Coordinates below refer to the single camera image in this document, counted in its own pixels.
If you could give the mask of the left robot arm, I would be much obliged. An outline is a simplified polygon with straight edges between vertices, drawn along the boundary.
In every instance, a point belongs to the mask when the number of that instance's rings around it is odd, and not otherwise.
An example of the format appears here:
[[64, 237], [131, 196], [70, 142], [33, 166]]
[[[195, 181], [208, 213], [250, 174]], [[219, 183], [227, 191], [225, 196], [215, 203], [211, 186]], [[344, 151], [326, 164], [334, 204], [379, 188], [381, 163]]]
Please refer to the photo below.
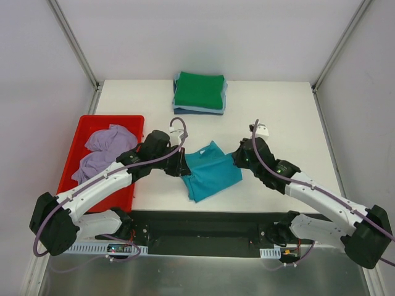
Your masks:
[[48, 192], [39, 196], [29, 224], [35, 234], [33, 253], [41, 256], [38, 244], [45, 247], [46, 253], [57, 256], [80, 239], [112, 236], [130, 240], [133, 226], [126, 211], [112, 207], [89, 214], [88, 210], [152, 170], [162, 170], [174, 177], [190, 175], [182, 147], [187, 136], [182, 129], [169, 134], [154, 130], [144, 142], [119, 155], [104, 171], [81, 185], [55, 196]]

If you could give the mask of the red plastic bin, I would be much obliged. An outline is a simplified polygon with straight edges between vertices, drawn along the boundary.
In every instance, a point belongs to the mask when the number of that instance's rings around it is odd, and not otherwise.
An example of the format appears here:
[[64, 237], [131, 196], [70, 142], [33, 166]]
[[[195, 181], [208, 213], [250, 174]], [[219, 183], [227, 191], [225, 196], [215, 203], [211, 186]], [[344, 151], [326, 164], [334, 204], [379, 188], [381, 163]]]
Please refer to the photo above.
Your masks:
[[[64, 166], [64, 171], [58, 186], [58, 193], [67, 191], [77, 186], [72, 179], [72, 174], [80, 166], [80, 160], [89, 154], [85, 144], [89, 137], [98, 130], [107, 129], [111, 124], [124, 126], [137, 137], [138, 142], [143, 138], [144, 117], [142, 115], [84, 115], [80, 118], [69, 154]], [[130, 213], [133, 203], [134, 185], [125, 187], [103, 201], [91, 207], [89, 213], [104, 212], [110, 208], [117, 207]]]

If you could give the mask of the aluminium frame post left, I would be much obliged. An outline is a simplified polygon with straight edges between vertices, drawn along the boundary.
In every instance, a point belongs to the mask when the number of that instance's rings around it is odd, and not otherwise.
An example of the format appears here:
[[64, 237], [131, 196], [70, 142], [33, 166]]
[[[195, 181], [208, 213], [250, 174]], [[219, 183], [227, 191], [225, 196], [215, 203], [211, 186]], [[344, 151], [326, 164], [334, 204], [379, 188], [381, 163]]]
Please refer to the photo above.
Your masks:
[[86, 75], [89, 83], [95, 90], [99, 89], [100, 82], [96, 78], [96, 75], [94, 74], [88, 59], [86, 58], [85, 53], [83, 52], [80, 43], [78, 42], [77, 37], [75, 36], [59, 2], [56, 0], [48, 0], [46, 2], [51, 9], [56, 21], [58, 22], [60, 29], [62, 30], [71, 50], [77, 59], [77, 62], [80, 64], [80, 67]]

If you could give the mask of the teal t shirt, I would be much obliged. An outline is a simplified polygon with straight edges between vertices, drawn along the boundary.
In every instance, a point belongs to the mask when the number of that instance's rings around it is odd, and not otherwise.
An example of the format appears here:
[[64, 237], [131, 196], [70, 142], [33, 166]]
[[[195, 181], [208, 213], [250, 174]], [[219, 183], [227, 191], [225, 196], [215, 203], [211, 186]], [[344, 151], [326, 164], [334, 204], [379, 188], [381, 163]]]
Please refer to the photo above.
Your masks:
[[200, 202], [243, 180], [241, 169], [234, 166], [231, 154], [225, 154], [211, 141], [197, 152], [185, 155], [191, 171], [182, 180], [188, 190], [188, 198]]

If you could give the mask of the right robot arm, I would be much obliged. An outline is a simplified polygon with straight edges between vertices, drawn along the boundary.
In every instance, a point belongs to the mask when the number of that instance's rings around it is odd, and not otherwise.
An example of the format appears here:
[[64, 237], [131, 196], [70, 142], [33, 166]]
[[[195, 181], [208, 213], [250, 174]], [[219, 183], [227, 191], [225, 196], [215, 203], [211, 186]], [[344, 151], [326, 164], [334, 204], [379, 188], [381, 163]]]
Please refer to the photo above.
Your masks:
[[267, 230], [268, 239], [285, 246], [308, 239], [336, 247], [355, 263], [373, 269], [394, 240], [387, 212], [367, 208], [321, 188], [296, 165], [276, 159], [262, 138], [240, 142], [232, 153], [238, 168], [250, 170], [267, 188], [312, 207], [325, 219], [289, 211]]

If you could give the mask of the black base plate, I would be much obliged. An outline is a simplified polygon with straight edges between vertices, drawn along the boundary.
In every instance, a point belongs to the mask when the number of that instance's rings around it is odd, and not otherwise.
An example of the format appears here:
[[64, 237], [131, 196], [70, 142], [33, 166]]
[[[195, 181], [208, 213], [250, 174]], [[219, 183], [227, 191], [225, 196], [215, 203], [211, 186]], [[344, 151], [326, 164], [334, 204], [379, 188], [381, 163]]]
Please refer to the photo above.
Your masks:
[[273, 226], [287, 213], [135, 210], [111, 236], [148, 248], [150, 255], [257, 258], [273, 247]]

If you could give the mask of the lavender t shirt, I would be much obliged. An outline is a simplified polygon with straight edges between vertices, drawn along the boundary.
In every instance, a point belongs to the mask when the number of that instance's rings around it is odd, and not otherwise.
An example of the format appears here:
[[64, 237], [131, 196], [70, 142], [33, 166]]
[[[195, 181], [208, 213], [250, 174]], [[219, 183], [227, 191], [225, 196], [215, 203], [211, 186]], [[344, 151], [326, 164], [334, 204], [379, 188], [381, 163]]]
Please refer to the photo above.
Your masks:
[[113, 152], [92, 152], [80, 160], [79, 168], [71, 178], [80, 185], [108, 168], [118, 156]]
[[138, 143], [137, 137], [122, 125], [110, 124], [108, 129], [95, 131], [85, 143], [92, 152], [126, 152]]

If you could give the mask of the aluminium frame post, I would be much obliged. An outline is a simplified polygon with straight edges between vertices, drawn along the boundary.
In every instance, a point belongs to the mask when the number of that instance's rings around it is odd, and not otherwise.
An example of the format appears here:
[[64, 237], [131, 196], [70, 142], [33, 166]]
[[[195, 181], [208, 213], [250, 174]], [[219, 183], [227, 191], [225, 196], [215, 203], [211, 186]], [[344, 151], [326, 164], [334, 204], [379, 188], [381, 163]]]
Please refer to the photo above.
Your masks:
[[88, 59], [86, 58], [85, 53], [83, 52], [80, 43], [78, 42], [77, 37], [75, 36], [59, 2], [56, 0], [48, 0], [46, 2], [51, 9], [56, 21], [58, 22], [60, 29], [62, 30], [71, 50], [77, 59], [77, 62], [80, 64], [80, 67], [86, 75], [89, 83], [95, 90], [99, 89], [100, 82], [96, 78], [96, 75], [94, 74]]
[[342, 32], [339, 40], [337, 41], [335, 47], [331, 51], [331, 54], [327, 61], [325, 62], [322, 70], [320, 71], [317, 79], [312, 83], [312, 92], [316, 93], [321, 87], [324, 79], [329, 74], [331, 68], [334, 66], [337, 59], [340, 57], [342, 50], [351, 38], [352, 34], [355, 32], [359, 23], [362, 21], [363, 17], [369, 10], [370, 6], [374, 3], [374, 0], [363, 0], [359, 3], [356, 11], [352, 15], [349, 23]]

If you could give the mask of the light blue folded t shirt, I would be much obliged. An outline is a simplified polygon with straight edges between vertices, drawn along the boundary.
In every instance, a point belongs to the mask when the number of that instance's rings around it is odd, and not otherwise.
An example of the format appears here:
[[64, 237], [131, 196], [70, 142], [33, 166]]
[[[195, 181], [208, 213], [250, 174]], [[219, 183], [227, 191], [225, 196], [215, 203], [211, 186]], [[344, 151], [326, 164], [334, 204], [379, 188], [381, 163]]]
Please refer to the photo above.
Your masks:
[[173, 112], [179, 115], [223, 115], [227, 88], [223, 75], [180, 72], [173, 79]]

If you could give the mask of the green folded t shirt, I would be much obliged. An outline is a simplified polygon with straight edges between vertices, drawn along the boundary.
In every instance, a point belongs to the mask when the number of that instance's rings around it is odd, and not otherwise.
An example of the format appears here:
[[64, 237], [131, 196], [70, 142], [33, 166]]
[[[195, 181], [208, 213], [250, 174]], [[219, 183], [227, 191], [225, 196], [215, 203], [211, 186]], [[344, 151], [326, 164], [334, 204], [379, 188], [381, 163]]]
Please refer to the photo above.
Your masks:
[[212, 110], [222, 110], [223, 75], [199, 75], [180, 72], [175, 80], [176, 90], [174, 103], [176, 106], [200, 107]]

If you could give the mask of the aluminium frame post right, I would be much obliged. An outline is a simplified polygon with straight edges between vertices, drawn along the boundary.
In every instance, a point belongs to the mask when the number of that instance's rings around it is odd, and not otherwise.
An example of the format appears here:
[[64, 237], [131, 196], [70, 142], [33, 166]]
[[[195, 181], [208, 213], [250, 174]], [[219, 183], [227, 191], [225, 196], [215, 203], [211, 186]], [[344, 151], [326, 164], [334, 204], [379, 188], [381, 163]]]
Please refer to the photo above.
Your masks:
[[325, 62], [322, 70], [320, 71], [317, 79], [312, 83], [312, 92], [316, 93], [321, 87], [324, 79], [329, 74], [331, 68], [334, 66], [337, 59], [340, 57], [342, 50], [351, 38], [352, 34], [355, 32], [359, 23], [362, 21], [363, 17], [369, 10], [370, 6], [374, 3], [374, 0], [363, 0], [359, 3], [356, 11], [352, 15], [349, 23], [342, 32], [339, 40], [337, 41], [335, 47], [331, 51], [331, 54], [327, 61]]

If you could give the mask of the aluminium front rail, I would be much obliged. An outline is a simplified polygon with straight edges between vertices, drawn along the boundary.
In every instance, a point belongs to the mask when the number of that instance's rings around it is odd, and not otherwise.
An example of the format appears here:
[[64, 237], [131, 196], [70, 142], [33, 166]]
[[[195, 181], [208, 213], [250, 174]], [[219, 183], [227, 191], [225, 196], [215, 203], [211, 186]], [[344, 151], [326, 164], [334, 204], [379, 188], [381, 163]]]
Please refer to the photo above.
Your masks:
[[42, 222], [42, 224], [41, 224], [41, 226], [39, 227], [39, 230], [38, 230], [38, 232], [37, 232], [37, 239], [40, 239], [40, 237], [41, 237], [41, 235], [42, 235], [42, 233], [43, 233], [43, 231], [44, 231], [44, 229], [45, 229], [45, 227], [46, 227], [46, 225], [47, 225], [47, 223], [48, 223], [48, 221], [50, 220], [51, 218], [49, 217], [49, 215], [47, 216], [47, 217], [45, 217], [45, 219], [43, 220], [43, 222]]

